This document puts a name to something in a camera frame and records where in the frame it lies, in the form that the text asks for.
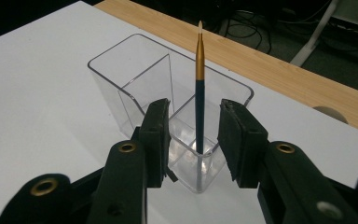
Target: brush tip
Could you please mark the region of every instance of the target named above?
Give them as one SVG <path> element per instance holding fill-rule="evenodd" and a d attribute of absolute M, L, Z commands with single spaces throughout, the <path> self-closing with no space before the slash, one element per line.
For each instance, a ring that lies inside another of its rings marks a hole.
<path fill-rule="evenodd" d="M 199 22 L 199 34 L 202 34 L 202 21 Z"/>

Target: wooden surface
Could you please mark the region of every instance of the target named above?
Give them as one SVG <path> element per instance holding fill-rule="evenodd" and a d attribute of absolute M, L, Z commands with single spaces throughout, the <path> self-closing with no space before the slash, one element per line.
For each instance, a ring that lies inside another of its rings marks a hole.
<path fill-rule="evenodd" d="M 128 0 L 105 0 L 98 9 L 195 52 L 198 28 Z M 311 107 L 327 106 L 339 111 L 358 129 L 358 91 L 318 76 L 267 54 L 204 32 L 207 60 Z"/>

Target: clear plastic container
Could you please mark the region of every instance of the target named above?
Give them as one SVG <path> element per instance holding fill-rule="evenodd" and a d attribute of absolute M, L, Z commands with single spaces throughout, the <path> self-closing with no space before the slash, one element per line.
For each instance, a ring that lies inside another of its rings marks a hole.
<path fill-rule="evenodd" d="M 131 35 L 89 61 L 89 69 L 120 130 L 129 138 L 142 124 L 150 103 L 161 98 L 171 101 L 169 167 L 191 191 L 205 191 L 226 164 L 217 143 L 220 102 L 226 98 L 246 105 L 253 90 L 205 67 L 204 153 L 199 154 L 193 59 L 143 35 Z"/>

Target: gold ferrule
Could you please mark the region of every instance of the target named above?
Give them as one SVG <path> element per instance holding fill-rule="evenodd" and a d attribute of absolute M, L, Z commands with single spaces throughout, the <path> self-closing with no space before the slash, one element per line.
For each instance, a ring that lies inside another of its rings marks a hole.
<path fill-rule="evenodd" d="M 202 42 L 202 34 L 199 34 L 196 52 L 196 80 L 205 79 L 205 56 Z"/>

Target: white table surface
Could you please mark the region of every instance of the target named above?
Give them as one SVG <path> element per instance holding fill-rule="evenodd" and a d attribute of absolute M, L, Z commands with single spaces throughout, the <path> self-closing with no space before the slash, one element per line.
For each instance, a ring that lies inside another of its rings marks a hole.
<path fill-rule="evenodd" d="M 0 36 L 0 213 L 32 178 L 61 173 L 78 180 L 101 168 L 124 139 L 87 62 L 136 33 L 194 56 L 83 2 Z M 324 175 L 354 187 L 358 130 L 207 64 L 255 90 L 249 109 L 270 141 L 296 144 Z M 202 194 L 169 178 L 148 192 L 149 223 L 264 223 L 256 190 L 238 189 L 226 166 Z"/>

